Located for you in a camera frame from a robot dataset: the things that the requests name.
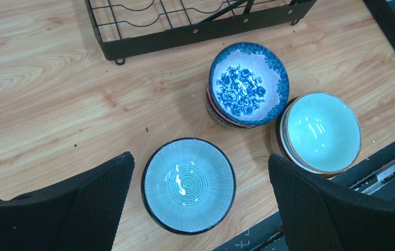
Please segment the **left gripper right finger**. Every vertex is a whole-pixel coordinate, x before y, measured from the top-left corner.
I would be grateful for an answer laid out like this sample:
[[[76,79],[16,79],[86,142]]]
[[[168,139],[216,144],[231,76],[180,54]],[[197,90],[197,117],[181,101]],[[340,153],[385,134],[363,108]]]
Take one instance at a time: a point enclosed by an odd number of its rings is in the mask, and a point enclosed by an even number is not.
[[[308,172],[280,155],[270,182],[290,250],[395,250],[395,202]]]

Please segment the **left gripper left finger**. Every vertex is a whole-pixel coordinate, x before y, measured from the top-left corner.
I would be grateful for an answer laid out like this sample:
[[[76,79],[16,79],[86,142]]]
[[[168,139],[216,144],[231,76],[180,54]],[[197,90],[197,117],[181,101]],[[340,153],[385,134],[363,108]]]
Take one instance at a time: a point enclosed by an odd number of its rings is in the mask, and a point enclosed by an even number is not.
[[[51,186],[0,200],[0,250],[111,250],[135,163],[124,152]]]

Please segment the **celadon bowl brown rim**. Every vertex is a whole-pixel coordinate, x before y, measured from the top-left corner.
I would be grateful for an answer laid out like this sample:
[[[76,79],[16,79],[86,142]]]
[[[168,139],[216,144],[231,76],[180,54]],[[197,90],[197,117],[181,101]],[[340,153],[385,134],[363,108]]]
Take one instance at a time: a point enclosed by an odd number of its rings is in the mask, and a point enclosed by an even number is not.
[[[310,92],[293,99],[276,122],[276,139],[283,156],[318,175],[343,172],[357,159],[362,133],[350,106],[327,92]]]

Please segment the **blue floral bowl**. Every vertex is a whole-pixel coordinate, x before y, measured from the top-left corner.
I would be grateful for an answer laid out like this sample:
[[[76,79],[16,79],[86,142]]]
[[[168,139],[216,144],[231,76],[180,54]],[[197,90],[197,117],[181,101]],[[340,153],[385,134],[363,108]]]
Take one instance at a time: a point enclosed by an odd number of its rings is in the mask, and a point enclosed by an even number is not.
[[[289,98],[289,77],[282,61],[253,42],[222,49],[210,66],[208,82],[216,108],[241,126],[259,127],[274,121]]]

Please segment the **black wire dish rack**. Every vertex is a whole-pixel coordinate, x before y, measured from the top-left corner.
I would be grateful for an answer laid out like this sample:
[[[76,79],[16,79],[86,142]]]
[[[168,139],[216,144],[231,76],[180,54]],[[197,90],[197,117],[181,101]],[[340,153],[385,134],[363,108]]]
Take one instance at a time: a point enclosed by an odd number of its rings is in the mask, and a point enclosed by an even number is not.
[[[296,25],[314,1],[86,1],[106,60],[127,58],[247,31]]]

